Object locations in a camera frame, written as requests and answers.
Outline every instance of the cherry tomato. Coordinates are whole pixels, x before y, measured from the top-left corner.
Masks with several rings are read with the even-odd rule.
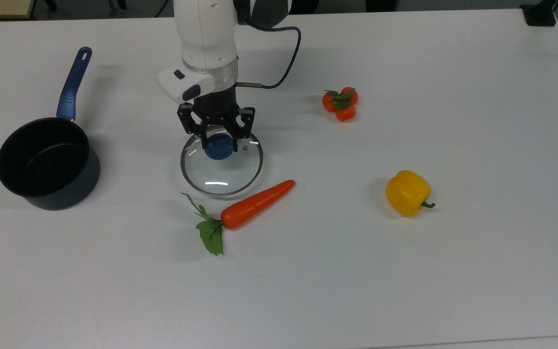
[[[340,111],[335,111],[335,116],[337,117],[337,120],[339,121],[348,121],[350,119],[352,119],[356,114],[357,114],[357,109],[354,107],[354,105],[349,106],[346,109],[342,109]]]
[[[351,87],[343,88],[343,90],[340,92],[340,94],[343,95],[346,92],[350,92],[351,89],[354,89],[354,88],[351,88]],[[358,93],[357,93],[356,89],[355,89],[354,94],[352,94],[350,96],[350,101],[352,102],[353,106],[358,102]]]
[[[333,95],[328,92],[325,93],[322,97],[322,105],[324,106],[324,109],[329,112],[334,112],[337,110],[335,108],[335,104],[333,104]]]

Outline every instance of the blue handle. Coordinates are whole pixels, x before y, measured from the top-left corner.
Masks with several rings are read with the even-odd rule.
[[[64,84],[62,95],[60,95],[60,103],[57,105],[57,117],[62,117],[70,121],[75,121],[76,115],[76,99],[77,91],[83,80],[83,75],[87,69],[89,58],[92,56],[92,49],[89,47],[81,47],[68,73],[68,79]]]

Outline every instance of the yellow bell pepper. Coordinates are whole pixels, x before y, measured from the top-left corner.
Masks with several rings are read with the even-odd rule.
[[[414,216],[421,206],[432,208],[425,198],[430,195],[430,185],[417,173],[402,170],[387,184],[386,194],[390,204],[405,216]]]

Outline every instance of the saucepan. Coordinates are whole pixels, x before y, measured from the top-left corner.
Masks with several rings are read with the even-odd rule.
[[[69,208],[85,199],[98,182],[100,161],[75,124],[76,95],[91,56],[91,48],[79,49],[56,117],[25,124],[0,149],[0,181],[39,208]]]

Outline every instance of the carrot leaf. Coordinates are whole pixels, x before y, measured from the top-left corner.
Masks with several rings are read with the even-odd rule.
[[[195,202],[193,202],[193,199],[190,195],[185,194],[183,192],[181,192],[180,194],[186,196],[189,203],[191,203],[193,205],[193,207],[197,210],[197,212],[193,212],[194,214],[197,214],[197,216],[200,216],[201,218],[205,219],[206,221],[220,222],[218,219],[214,219],[213,217],[208,216],[208,213],[206,213],[206,208],[204,208],[202,205],[197,206],[195,204]]]
[[[204,246],[211,254],[223,254],[223,223],[217,221],[202,221],[195,228],[199,229]]]

